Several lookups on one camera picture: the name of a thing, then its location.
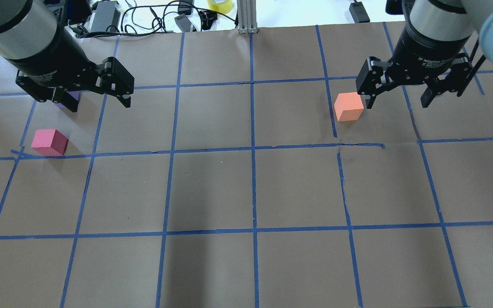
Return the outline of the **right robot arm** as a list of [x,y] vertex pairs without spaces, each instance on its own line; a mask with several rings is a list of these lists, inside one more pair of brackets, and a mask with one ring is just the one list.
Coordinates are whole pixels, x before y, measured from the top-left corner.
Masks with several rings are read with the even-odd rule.
[[368,109],[399,86],[426,85],[422,107],[436,96],[461,96],[481,65],[493,63],[493,0],[388,0],[405,25],[392,57],[368,57],[356,78]]

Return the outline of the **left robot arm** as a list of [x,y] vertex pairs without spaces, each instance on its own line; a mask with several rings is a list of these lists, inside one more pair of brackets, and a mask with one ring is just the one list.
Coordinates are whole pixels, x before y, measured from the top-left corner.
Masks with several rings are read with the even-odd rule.
[[88,90],[131,106],[132,74],[114,57],[96,64],[40,0],[0,0],[0,56],[18,69],[16,84],[35,101],[76,113],[72,93]]

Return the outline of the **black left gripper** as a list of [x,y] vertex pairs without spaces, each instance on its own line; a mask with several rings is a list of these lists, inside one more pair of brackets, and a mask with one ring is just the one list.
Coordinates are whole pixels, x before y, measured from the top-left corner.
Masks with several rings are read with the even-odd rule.
[[[68,95],[62,86],[72,82],[77,75],[95,64],[76,39],[59,26],[49,45],[36,55],[23,59],[6,60],[22,73],[16,74],[16,84],[35,101],[62,103],[72,113],[78,111],[79,102]],[[95,85],[101,94],[116,98],[125,108],[131,107],[134,77],[115,57],[104,59],[95,66]]]

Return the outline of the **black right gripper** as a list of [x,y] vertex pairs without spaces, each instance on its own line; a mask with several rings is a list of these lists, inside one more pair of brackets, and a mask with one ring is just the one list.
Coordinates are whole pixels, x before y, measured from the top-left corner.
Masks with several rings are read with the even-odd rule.
[[372,109],[378,95],[402,85],[427,85],[420,97],[423,108],[446,92],[461,96],[473,69],[462,52],[472,33],[469,30],[461,39],[442,41],[421,33],[407,19],[390,61],[366,58],[356,78],[357,94],[367,109]]

